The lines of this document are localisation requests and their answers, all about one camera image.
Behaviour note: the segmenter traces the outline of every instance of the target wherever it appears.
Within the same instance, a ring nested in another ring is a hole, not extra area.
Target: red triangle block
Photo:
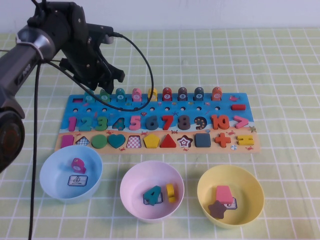
[[[163,139],[163,142],[160,145],[160,148],[176,148],[177,144],[176,142],[172,139],[170,134],[167,134],[165,138]]]

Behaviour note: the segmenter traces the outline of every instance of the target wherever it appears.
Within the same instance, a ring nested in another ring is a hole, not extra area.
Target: plus sign
[[[226,137],[224,133],[220,133],[219,136],[217,136],[215,139],[214,139],[214,142],[216,144],[219,144],[220,143],[220,146],[222,148],[226,148],[227,147],[227,144],[230,144],[231,143],[231,138],[230,137]]]

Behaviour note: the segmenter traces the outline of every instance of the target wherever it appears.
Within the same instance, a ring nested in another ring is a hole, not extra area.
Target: dark blue square block
[[[211,138],[209,133],[196,133],[194,135],[194,144],[197,148],[210,148]]]

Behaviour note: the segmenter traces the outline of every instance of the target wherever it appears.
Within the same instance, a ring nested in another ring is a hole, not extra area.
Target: table
[[[248,94],[259,139],[257,154],[103,155],[104,172],[91,200],[64,205],[35,188],[34,239],[320,239],[320,29],[217,29],[125,32],[145,53],[155,87],[189,92]],[[14,34],[0,35],[0,48],[11,49]],[[102,53],[123,69],[127,92],[150,87],[143,59],[126,41],[104,45]],[[53,152],[68,96],[82,94],[63,73],[41,68],[38,111],[37,179]],[[35,70],[17,94],[26,137],[14,163],[0,174],[0,239],[27,239],[33,151]],[[119,187],[136,163],[159,160],[182,175],[185,198],[174,215],[145,224],[123,207]],[[197,199],[200,176],[219,164],[253,173],[265,193],[265,207],[253,223],[219,229],[202,213]]]

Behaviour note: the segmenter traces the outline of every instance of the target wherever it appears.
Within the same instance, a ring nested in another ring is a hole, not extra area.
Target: yellow bowl
[[[227,209],[223,219],[210,215],[208,206],[216,201],[216,187],[227,185],[236,199],[236,209]],[[200,178],[197,197],[205,216],[215,225],[231,229],[255,220],[265,204],[264,191],[258,180],[248,171],[233,165],[218,165]]]

